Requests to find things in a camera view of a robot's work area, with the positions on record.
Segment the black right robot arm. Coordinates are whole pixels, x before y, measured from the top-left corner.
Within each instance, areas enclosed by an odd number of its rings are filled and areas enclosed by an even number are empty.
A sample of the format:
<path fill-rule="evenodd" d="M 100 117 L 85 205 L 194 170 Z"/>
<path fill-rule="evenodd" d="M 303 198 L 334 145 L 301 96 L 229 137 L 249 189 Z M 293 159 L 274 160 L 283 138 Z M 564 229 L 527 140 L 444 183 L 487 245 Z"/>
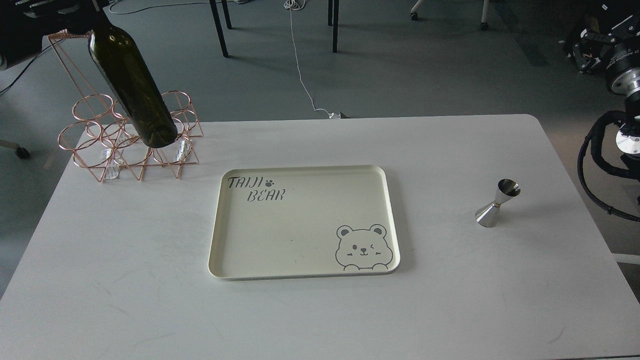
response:
<path fill-rule="evenodd" d="M 584 160 L 592 161 L 605 173 L 638 181 L 640 137 L 640 10 L 637 0 L 586 0 L 585 10 L 566 39 L 564 52 L 580 73 L 605 78 L 606 89 L 624 97 L 623 111 L 607 111 L 590 128 L 577 156 L 577 176 L 585 194 L 610 215 L 638 222 L 639 217 L 619 210 L 599 199 L 585 180 Z M 621 151 L 623 167 L 602 155 L 607 127 L 615 125 L 615 144 Z"/>

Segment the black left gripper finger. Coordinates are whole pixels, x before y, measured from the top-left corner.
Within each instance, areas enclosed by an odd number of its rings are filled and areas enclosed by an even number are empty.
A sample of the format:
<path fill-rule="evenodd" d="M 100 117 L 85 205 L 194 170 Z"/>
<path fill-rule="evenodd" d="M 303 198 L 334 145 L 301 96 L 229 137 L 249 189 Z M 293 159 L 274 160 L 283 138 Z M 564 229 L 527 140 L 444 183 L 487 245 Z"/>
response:
<path fill-rule="evenodd" d="M 28 18 L 66 16 L 81 9 L 80 0 L 16 0 L 14 2 Z"/>
<path fill-rule="evenodd" d="M 81 5 L 80 10 L 75 13 L 48 17 L 45 35 L 63 30 L 74 35 L 86 34 L 99 25 L 105 14 L 105 7 L 106 5 Z"/>

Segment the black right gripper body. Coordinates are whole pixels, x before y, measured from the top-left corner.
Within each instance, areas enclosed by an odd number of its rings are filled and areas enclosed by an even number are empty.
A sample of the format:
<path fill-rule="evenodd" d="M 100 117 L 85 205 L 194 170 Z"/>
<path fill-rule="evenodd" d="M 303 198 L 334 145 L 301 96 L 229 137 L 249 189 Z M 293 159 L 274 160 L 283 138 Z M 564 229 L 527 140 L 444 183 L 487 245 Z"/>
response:
<path fill-rule="evenodd" d="M 638 42 L 622 42 L 605 55 L 608 63 L 605 80 L 608 91 L 630 96 L 640 88 L 640 46 Z"/>

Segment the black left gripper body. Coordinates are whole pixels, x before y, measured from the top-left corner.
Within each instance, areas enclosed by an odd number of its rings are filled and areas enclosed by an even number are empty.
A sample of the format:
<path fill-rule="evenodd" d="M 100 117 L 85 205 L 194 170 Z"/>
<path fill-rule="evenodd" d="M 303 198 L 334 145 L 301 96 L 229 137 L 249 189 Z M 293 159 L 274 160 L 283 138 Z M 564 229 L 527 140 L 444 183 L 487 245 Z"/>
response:
<path fill-rule="evenodd" d="M 2 71 L 34 57 L 42 50 L 48 18 L 30 18 L 15 0 L 0 2 L 0 68 Z"/>

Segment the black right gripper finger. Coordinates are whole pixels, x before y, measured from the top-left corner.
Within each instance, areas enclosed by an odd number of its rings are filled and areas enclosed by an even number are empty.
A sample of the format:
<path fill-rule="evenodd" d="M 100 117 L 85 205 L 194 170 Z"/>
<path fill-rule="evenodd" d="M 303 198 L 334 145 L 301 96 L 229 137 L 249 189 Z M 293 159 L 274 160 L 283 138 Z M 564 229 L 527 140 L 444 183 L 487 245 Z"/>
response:
<path fill-rule="evenodd" d="M 565 53 L 576 64 L 581 73 L 598 74 L 606 70 L 605 54 L 611 49 L 610 44 L 586 39 L 587 34 L 600 34 L 590 28 L 574 28 L 565 41 Z"/>
<path fill-rule="evenodd" d="M 595 19 L 598 27 L 595 32 L 601 34 L 596 44 L 600 47 L 605 45 L 605 36 L 608 41 L 611 37 L 629 38 L 629 27 L 636 26 L 633 18 L 639 14 L 639 6 L 638 0 L 596 0 Z"/>

